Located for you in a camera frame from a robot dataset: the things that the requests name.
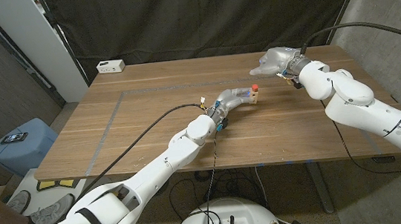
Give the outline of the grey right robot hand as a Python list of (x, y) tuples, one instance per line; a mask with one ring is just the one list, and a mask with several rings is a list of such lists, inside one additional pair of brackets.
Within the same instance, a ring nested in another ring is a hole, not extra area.
[(298, 76), (304, 66), (311, 62), (312, 60), (300, 54), (297, 48), (272, 47), (259, 59), (260, 65), (253, 68), (250, 75)]

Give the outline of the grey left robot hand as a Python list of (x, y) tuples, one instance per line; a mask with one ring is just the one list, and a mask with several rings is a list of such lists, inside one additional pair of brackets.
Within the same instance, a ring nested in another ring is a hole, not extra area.
[(251, 88), (226, 89), (221, 92), (214, 104), (207, 110), (206, 115), (218, 125), (232, 109), (241, 104), (253, 104), (254, 101)]

